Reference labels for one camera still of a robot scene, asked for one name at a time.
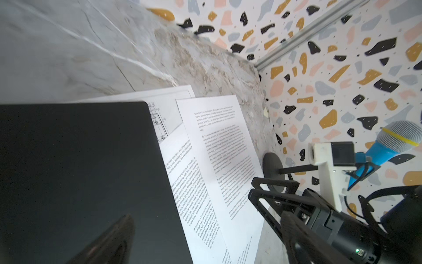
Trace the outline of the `printed paper sheet with diagram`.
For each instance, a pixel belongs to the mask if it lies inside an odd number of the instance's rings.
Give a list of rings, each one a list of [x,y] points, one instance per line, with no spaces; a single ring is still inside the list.
[[[135,222],[128,264],[231,263],[176,105],[194,96],[179,86],[75,105],[84,154],[78,187],[96,233],[67,262],[127,214]]]

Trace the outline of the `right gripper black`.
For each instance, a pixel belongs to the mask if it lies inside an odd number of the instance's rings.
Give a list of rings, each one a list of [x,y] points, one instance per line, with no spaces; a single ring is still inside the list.
[[[361,200],[368,224],[336,211],[317,192],[295,192],[299,182],[255,177],[248,199],[286,247],[291,264],[419,264],[422,261],[421,188],[385,188]],[[403,200],[374,220],[370,201],[402,195]],[[281,216],[280,221],[260,202]],[[293,215],[309,213],[306,225]]]

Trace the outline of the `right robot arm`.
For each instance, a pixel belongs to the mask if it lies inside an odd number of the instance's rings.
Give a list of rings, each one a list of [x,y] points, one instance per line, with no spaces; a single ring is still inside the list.
[[[422,188],[380,189],[361,200],[364,221],[338,212],[294,180],[254,178],[248,198],[292,264],[419,264]]]

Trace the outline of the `orange folder black inside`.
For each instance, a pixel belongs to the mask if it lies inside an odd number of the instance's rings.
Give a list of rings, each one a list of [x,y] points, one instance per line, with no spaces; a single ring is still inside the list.
[[[68,264],[96,233],[78,187],[77,103],[1,106],[1,263]]]

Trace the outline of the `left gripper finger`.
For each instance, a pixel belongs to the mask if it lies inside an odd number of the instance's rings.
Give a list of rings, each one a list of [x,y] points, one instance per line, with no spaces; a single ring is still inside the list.
[[[69,264],[127,264],[135,236],[135,222],[122,216],[81,252]]]

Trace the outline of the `printed paper sheet top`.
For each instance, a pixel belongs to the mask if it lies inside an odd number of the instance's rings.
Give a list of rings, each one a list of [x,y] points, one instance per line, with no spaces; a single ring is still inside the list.
[[[263,219],[248,195],[263,173],[237,97],[177,104],[230,257],[234,264],[252,264]]]

